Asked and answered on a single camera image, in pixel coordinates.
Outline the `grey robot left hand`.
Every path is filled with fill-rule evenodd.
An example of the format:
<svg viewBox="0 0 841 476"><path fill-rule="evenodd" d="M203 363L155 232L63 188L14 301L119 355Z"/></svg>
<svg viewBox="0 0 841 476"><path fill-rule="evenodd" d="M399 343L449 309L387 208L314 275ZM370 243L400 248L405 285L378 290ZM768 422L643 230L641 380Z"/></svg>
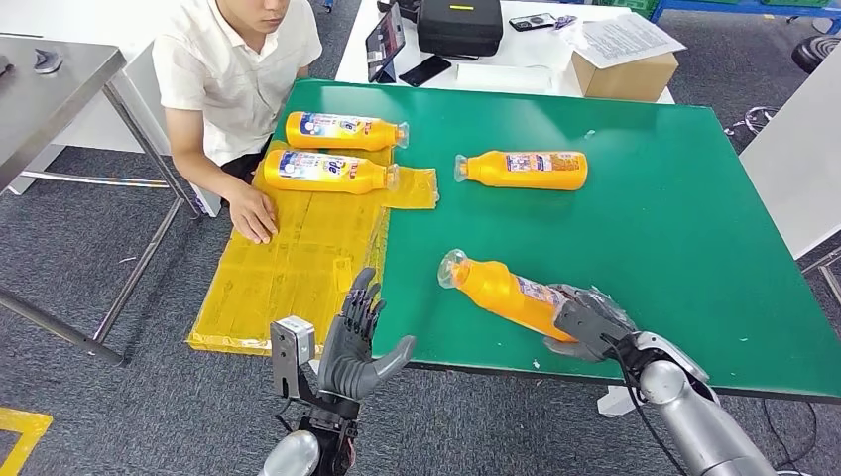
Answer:
<svg viewBox="0 0 841 476"><path fill-rule="evenodd" d="M366 267L354 279L341 309L332 319L318 370L318 386L329 393L361 401L396 375L412 359L417 339L403 336L387 354L372 356L373 335L386 302L378 298L376 270Z"/></svg>

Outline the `person's right hand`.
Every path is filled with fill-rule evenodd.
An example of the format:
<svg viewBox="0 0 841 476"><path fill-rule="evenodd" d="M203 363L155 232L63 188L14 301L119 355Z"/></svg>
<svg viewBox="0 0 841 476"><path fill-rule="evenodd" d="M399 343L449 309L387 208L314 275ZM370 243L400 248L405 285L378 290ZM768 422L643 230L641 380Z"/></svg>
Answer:
<svg viewBox="0 0 841 476"><path fill-rule="evenodd" d="M240 183L225 195L234 228L257 244L269 244L278 232L273 201L257 188Z"/></svg>

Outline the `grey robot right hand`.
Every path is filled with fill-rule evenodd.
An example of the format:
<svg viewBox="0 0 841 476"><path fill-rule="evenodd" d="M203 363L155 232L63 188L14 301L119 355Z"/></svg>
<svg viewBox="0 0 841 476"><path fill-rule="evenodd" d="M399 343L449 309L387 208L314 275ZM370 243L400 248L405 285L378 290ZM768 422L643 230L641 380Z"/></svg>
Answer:
<svg viewBox="0 0 841 476"><path fill-rule="evenodd" d="M582 289L567 284L549 287L562 296L554 310L554 328L572 338L566 342L545 336L543 345L553 353L601 362L614 357L612 344L639 330L610 296L595 287Z"/></svg>

